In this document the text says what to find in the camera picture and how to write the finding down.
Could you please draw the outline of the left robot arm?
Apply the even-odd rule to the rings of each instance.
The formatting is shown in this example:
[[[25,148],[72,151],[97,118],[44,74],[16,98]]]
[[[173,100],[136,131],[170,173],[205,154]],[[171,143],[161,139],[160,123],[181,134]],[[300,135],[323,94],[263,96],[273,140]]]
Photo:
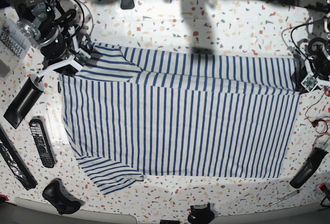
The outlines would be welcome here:
[[[308,19],[292,29],[290,38],[294,51],[299,57],[300,65],[294,79],[295,91],[300,94],[312,92],[316,89],[329,89],[329,0],[326,4],[317,2],[316,5],[308,5],[307,9],[319,11],[322,17],[314,20]],[[293,33],[299,28],[309,26],[322,27],[320,35],[309,39],[304,49],[293,39]]]

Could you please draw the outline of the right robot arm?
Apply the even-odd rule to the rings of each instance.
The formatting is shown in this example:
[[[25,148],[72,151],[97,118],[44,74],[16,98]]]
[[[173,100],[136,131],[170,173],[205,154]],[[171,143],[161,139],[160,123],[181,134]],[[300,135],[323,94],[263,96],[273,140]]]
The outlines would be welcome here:
[[[44,57],[42,78],[48,71],[72,76],[82,70],[90,54],[79,44],[85,23],[80,3],[64,10],[59,0],[5,0],[16,11],[20,32]]]

